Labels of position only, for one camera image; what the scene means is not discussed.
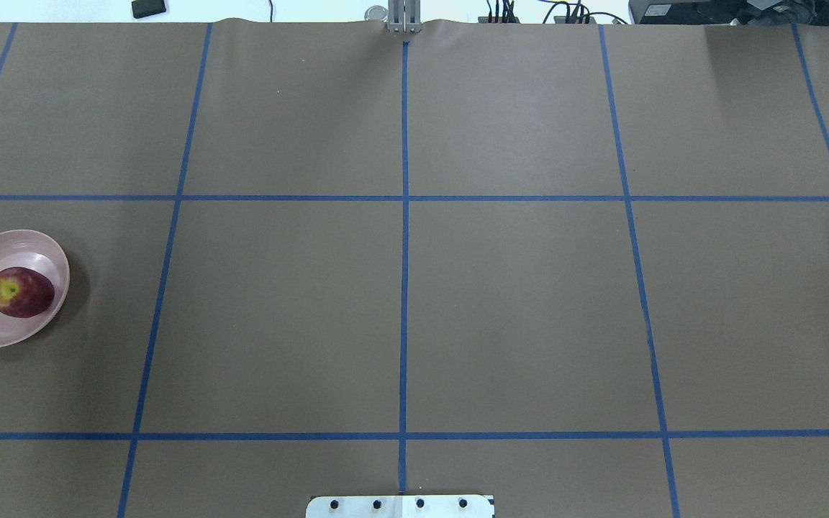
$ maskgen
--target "metal bracket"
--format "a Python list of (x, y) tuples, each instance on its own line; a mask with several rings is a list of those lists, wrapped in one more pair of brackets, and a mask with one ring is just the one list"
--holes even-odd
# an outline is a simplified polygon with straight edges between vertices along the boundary
[(421, 32), (421, 0), (389, 0), (389, 32)]
[(494, 518), (494, 497), (424, 495), (317, 497), (306, 518)]

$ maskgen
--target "cable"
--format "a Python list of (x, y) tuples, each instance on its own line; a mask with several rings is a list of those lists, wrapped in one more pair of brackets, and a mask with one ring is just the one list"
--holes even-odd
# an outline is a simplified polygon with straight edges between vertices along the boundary
[[(584, 6), (584, 4), (582, 4), (582, 3), (570, 4), (568, 2), (565, 2), (564, 0), (560, 0), (560, 1), (557, 1), (557, 2), (553, 2), (552, 0), (539, 0), (539, 1), (547, 3), (547, 4), (552, 4), (552, 6), (549, 7), (549, 12), (545, 13), (543, 23), (546, 23), (547, 21), (549, 21), (549, 16), (552, 14), (552, 11), (555, 10), (557, 6), (565, 6), (566, 23), (568, 22), (567, 20), (577, 19), (576, 16), (578, 16), (578, 10), (579, 9), (580, 9), (580, 13), (581, 13), (580, 17), (585, 17), (586, 16), (585, 13), (590, 12), (589, 9), (587, 9), (586, 6)], [(575, 13), (573, 13), (573, 14), (571, 13), (571, 7), (572, 6), (575, 6)]]
[(565, 16), (568, 16), (568, 11), (571, 10), (570, 4), (567, 2), (549, 2), (549, 4), (552, 4), (552, 6), (549, 7), (549, 12), (545, 13), (543, 24), (549, 21), (549, 14), (552, 14), (552, 11), (555, 11), (557, 6), (561, 6), (562, 4), (565, 6)]
[(626, 22), (624, 19), (621, 19), (621, 17), (616, 16), (616, 14), (604, 13), (603, 11), (597, 11), (595, 13), (588, 12), (588, 14), (585, 14), (585, 23), (590, 23), (590, 17), (594, 16), (595, 14), (605, 14), (605, 16), (612, 17), (613, 19), (618, 19), (619, 23), (622, 25), (628, 25), (628, 22)]
[(514, 16), (514, 0), (502, 0), (504, 2), (504, 11), (501, 13), (498, 23), (517, 23), (517, 17)]

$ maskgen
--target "blue tape grid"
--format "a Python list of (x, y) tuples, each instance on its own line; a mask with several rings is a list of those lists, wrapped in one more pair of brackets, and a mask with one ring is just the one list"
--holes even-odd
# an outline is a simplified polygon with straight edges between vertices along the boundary
[[(635, 231), (635, 217), (633, 202), (799, 202), (799, 203), (829, 203), (829, 196), (636, 196), (629, 190), (628, 175), (625, 170), (625, 154), (622, 151), (622, 135), (616, 109), (615, 92), (613, 92), (612, 75), (610, 71), (609, 53), (606, 38), (602, 27), (599, 27), (599, 42), (601, 43), (603, 72), (606, 81), (607, 94), (612, 119), (613, 137), (615, 138), (616, 158), (619, 164), (622, 179), (622, 196), (412, 196), (409, 191), (408, 177), (408, 57), (409, 42), (402, 43), (402, 195), (401, 196), (291, 196), (291, 194), (184, 194), (184, 183), (187, 177), (187, 166), (190, 158), (191, 142), (194, 138), (194, 127), (200, 103), (201, 88), (203, 88), (204, 73), (207, 67), (210, 39), (213, 25), (207, 24), (204, 36), (203, 55), (201, 56), (200, 71), (194, 92), (194, 103), (191, 106), (191, 118), (188, 125), (187, 139), (184, 154), (181, 158), (181, 172), (178, 175), (178, 189), (175, 194), (121, 194), (121, 196), (89, 196), (88, 194), (0, 194), (0, 201), (40, 200), (40, 201), (173, 201), (174, 210), (171, 216), (171, 225), (168, 230), (165, 259), (162, 265), (161, 278), (155, 311), (151, 327), (147, 355), (142, 369), (142, 380), (137, 400), (134, 427), (131, 433), (85, 433), (85, 432), (0, 432), (0, 440), (124, 440), (130, 443), (124, 485), (122, 485), (121, 501), (119, 501), (118, 517), (124, 516), (126, 501), (129, 496), (132, 481), (132, 469), (135, 465), (136, 446), (141, 440), (392, 440), (399, 446), (399, 491), (404, 492), (406, 481), (406, 442), (408, 440), (661, 440), (665, 468), (667, 471), (668, 489), (671, 498), (671, 509), (674, 517), (680, 516), (677, 498), (674, 463), (671, 456), (671, 439), (738, 439), (738, 438), (799, 438), (799, 437), (829, 437), (829, 430), (668, 430), (664, 411), (663, 396), (661, 393), (661, 377), (659, 377), (658, 358), (655, 352), (654, 338), (651, 331), (651, 316), (648, 311), (648, 295), (645, 291), (645, 279), (642, 272), (641, 258), (638, 252), (638, 234)], [(6, 63), (9, 50), (17, 31), (17, 23), (12, 24), (6, 43), (0, 55), (0, 76)], [(829, 131), (815, 94), (815, 87), (810, 78), (808, 63), (802, 48), (799, 30), (792, 26), (797, 55), (808, 88), (810, 103), (820, 125), (823, 140), (829, 154)], [(312, 202), (401, 202), (402, 203), (402, 299), (401, 299), (401, 330), (400, 330), (400, 361), (399, 361), (399, 431), (398, 432), (339, 432), (339, 433), (142, 433), (142, 411), (145, 407), (149, 374), (151, 372), (152, 357), (155, 351), (155, 339), (158, 335), (158, 323), (161, 316), (164, 300), (165, 285), (168, 279), (168, 269), (171, 265), (171, 253), (174, 246), (175, 231), (177, 230), (178, 216), (181, 212), (181, 202), (184, 201), (312, 201)], [(408, 432), (407, 429), (407, 338), (408, 338), (408, 248), (411, 202), (622, 202), (625, 204), (626, 219), (628, 220), (629, 236), (632, 254), (635, 261), (635, 276), (638, 280), (638, 293), (642, 306), (642, 314), (647, 328), (648, 350), (651, 354), (652, 383), (655, 391), (655, 403), (658, 411), (660, 430), (642, 430), (642, 432)]]
[(680, 504), (677, 499), (677, 482), (674, 475), (674, 459), (671, 456), (671, 440), (667, 435), (667, 417), (664, 414), (664, 395), (661, 393), (661, 374), (658, 371), (658, 353), (654, 348), (654, 332), (651, 330), (651, 312), (648, 310), (648, 293), (645, 291), (645, 276), (642, 274), (642, 261), (638, 253), (638, 233), (635, 232), (635, 214), (632, 210), (632, 198), (629, 191), (629, 179), (625, 173), (625, 154), (622, 151), (622, 134), (619, 131), (619, 115), (616, 112), (616, 98), (612, 91), (610, 73), (610, 55), (606, 47), (603, 26), (597, 26), (599, 48), (603, 54), (603, 73), (606, 76), (606, 93), (610, 101), (612, 119), (612, 136), (616, 143), (616, 160), (619, 162), (619, 175), (622, 178), (622, 196), (625, 197), (625, 218), (629, 226), (629, 238), (632, 240), (632, 257), (635, 260), (635, 278), (638, 280), (638, 298), (645, 317), (645, 331), (648, 338), (648, 353), (651, 354), (651, 383), (654, 386), (654, 399), (658, 407), (658, 425), (661, 426), (661, 444), (664, 449), (664, 468), (667, 472), (667, 485), (671, 497), (671, 512), (674, 518), (680, 517)]

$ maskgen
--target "apple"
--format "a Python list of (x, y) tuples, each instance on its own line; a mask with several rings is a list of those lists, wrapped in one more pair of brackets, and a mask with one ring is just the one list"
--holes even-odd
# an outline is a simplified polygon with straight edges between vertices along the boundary
[(50, 307), (56, 292), (46, 276), (14, 266), (0, 272), (0, 312), (16, 318), (30, 318)]

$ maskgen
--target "white metal plate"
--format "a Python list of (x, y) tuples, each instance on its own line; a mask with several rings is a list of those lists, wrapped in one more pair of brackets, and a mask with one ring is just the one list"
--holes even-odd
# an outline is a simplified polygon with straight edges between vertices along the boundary
[(494, 518), (494, 497), (483, 495), (316, 497), (306, 506), (306, 518), (362, 518), (366, 516), (371, 518)]

